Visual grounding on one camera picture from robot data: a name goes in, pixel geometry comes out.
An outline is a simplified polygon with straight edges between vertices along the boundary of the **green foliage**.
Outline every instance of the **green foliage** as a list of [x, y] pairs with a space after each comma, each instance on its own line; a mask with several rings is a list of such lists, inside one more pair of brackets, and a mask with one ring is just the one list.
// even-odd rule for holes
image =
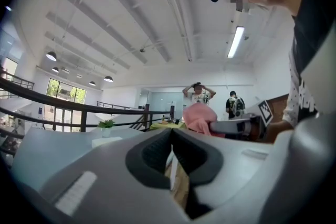
[[77, 93], [75, 97], [75, 102], [83, 104], [85, 99], [86, 90], [77, 88]]
[[98, 124], [98, 128], [112, 128], [114, 126], [113, 120], [106, 120], [106, 121], [100, 121]]
[[70, 98], [74, 99], [75, 103], [83, 104], [84, 99], [85, 99], [85, 94], [86, 94], [86, 90], [79, 89], [79, 88], [76, 88], [76, 87], [72, 87], [72, 89], [70, 91]]
[[70, 98], [73, 99], [75, 97], [75, 93], [76, 93], [76, 87], [72, 87], [71, 91], [70, 91]]
[[58, 85], [59, 85], [59, 82], [57, 80], [51, 79], [50, 82], [49, 82], [47, 95], [51, 96], [51, 97], [56, 97]]

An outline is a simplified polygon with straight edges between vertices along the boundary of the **hair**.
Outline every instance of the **hair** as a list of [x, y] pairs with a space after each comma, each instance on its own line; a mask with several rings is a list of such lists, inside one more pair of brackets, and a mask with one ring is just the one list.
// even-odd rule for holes
[[201, 86], [201, 83], [195, 83], [194, 85], [193, 85], [193, 88], [195, 89], [195, 87], [197, 87], [197, 86]]

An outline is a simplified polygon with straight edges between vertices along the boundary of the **white pot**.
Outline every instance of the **white pot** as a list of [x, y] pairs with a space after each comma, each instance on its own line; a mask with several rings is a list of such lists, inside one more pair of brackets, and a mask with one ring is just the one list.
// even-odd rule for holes
[[101, 128], [102, 137], [110, 137], [111, 128]]

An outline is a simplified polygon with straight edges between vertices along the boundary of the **potted plant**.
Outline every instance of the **potted plant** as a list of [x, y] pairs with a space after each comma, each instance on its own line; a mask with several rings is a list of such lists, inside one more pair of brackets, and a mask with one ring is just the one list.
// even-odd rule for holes
[[102, 136], [109, 137], [111, 133], [111, 128], [114, 126], [113, 120], [100, 121], [98, 128], [101, 128]]

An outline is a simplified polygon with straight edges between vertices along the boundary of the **pink fabric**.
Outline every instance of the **pink fabric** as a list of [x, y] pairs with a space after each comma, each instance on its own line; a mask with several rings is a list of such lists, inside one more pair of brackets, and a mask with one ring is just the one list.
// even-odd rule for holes
[[217, 114], [205, 104], [196, 103], [183, 110], [183, 119], [187, 128], [205, 135], [224, 137], [225, 134], [213, 133], [209, 123], [217, 121]]

